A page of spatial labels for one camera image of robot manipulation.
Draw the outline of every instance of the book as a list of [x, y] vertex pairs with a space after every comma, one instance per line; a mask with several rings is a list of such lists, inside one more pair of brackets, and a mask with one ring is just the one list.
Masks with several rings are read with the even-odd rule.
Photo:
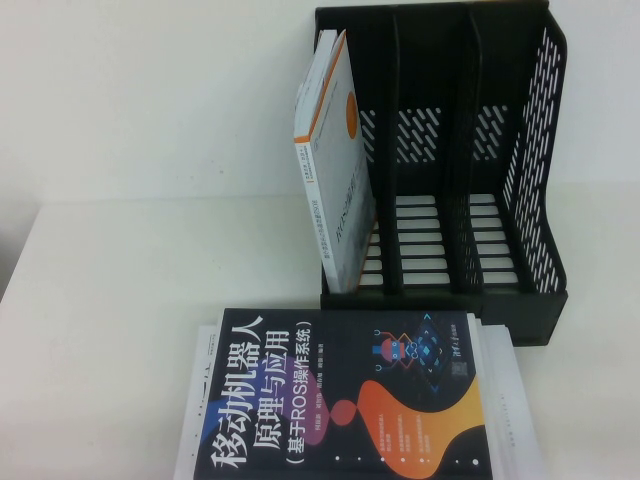
[[375, 202], [345, 31], [320, 34], [296, 98], [294, 143], [329, 290], [352, 291]]
[[544, 478], [505, 327], [227, 309], [198, 342], [175, 480]]

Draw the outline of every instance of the qr code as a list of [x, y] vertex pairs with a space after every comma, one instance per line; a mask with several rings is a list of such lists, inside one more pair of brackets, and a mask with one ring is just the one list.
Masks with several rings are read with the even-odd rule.
[[468, 377], [467, 362], [451, 362], [451, 375], [454, 377]]

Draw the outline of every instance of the white wall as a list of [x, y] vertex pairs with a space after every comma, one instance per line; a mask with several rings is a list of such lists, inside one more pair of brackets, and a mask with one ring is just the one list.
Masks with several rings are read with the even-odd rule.
[[[0, 2], [0, 291], [43, 202], [301, 192], [315, 6]], [[552, 0], [569, 39], [552, 181], [640, 180], [640, 2]]]

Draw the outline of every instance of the table surface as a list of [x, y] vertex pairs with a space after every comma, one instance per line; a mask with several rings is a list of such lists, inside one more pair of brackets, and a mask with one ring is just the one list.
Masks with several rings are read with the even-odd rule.
[[[640, 186], [550, 188], [569, 302], [518, 349], [552, 478], [640, 476]], [[316, 308], [304, 197], [44, 207], [0, 304], [0, 479], [169, 479], [199, 325]]]

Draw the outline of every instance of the magazine rack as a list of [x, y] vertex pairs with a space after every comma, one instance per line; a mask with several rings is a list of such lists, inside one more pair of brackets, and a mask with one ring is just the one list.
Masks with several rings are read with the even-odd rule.
[[319, 8], [322, 29], [347, 30], [379, 225], [373, 284], [323, 282], [322, 308], [462, 309], [547, 344], [567, 300], [545, 207], [567, 47], [548, 2]]

